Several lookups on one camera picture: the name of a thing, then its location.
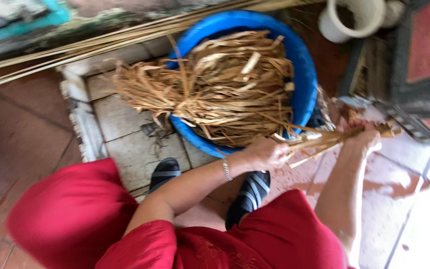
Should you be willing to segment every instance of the silver bracelet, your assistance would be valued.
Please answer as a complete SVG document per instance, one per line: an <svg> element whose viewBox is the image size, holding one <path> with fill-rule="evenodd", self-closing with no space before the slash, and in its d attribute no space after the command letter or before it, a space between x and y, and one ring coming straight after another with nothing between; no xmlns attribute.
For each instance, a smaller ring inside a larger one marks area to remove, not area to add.
<svg viewBox="0 0 430 269"><path fill-rule="evenodd" d="M228 181L232 181L233 179L230 177L230 170L228 169L228 162L226 161L226 158L223 158L223 169L225 171L225 177Z"/></svg>

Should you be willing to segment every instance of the black sandal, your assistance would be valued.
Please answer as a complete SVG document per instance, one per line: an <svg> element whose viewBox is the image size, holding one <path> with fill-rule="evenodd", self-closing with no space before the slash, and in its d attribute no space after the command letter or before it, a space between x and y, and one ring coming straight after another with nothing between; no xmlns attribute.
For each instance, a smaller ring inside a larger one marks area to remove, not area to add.
<svg viewBox="0 0 430 269"><path fill-rule="evenodd" d="M225 228L230 230L233 225L240 222L246 213L252 212L261 206L261 201L270 192L270 172L249 172L245 177L237 198L230 205L226 214Z"/></svg>
<svg viewBox="0 0 430 269"><path fill-rule="evenodd" d="M152 173L149 194L153 193L160 186L181 174L182 171L180 170L179 162L177 162L175 158L163 159Z"/></svg>

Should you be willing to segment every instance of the sandal strap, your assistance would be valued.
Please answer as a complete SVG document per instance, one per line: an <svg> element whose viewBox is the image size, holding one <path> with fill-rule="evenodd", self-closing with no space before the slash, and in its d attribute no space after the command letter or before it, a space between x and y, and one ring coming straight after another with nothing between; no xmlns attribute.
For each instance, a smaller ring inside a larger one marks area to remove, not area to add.
<svg viewBox="0 0 430 269"><path fill-rule="evenodd" d="M253 195L251 195L251 193L249 193L249 192L240 192L239 195L245 195L245 196L247 196L248 199L250 199L251 202L252 202L252 204L253 204L253 210L258 209L257 201L255 200L255 198L253 197Z"/></svg>
<svg viewBox="0 0 430 269"><path fill-rule="evenodd" d="M176 171L160 171L160 172L153 172L152 177L178 177L181 175L182 172L180 170Z"/></svg>
<svg viewBox="0 0 430 269"><path fill-rule="evenodd" d="M257 176L255 173L251 173L250 177L260 185L266 193L270 192L270 187L268 187L263 180L259 176Z"/></svg>
<svg viewBox="0 0 430 269"><path fill-rule="evenodd" d="M251 190L253 191L255 198L257 199L257 205L261 205L261 196L260 196L260 192L258 191L257 186L255 185L255 182L253 181L253 179L248 178L248 185L250 186Z"/></svg>

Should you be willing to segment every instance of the dried grass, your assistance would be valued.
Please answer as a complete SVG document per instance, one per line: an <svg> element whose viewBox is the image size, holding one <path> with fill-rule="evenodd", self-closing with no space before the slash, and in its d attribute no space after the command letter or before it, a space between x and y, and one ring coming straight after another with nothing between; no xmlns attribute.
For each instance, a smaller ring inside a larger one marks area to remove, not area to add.
<svg viewBox="0 0 430 269"><path fill-rule="evenodd" d="M116 91L137 110L151 110L154 118L172 113L219 145L246 146L280 129L292 132L298 126L288 123L292 108L284 79L293 78L293 64L285 58L283 37L268 34L245 31L209 40L186 59L177 53L177 70L166 69L170 59L119 64Z"/></svg>

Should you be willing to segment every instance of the red dress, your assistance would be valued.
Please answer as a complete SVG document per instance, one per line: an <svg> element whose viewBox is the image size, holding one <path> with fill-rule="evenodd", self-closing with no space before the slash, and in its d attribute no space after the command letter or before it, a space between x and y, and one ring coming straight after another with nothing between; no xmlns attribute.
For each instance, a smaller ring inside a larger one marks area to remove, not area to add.
<svg viewBox="0 0 430 269"><path fill-rule="evenodd" d="M341 243L301 191L283 193L227 232L176 230L159 220L122 238L136 208L109 158L63 168L30 187L7 228L48 269L347 268Z"/></svg>

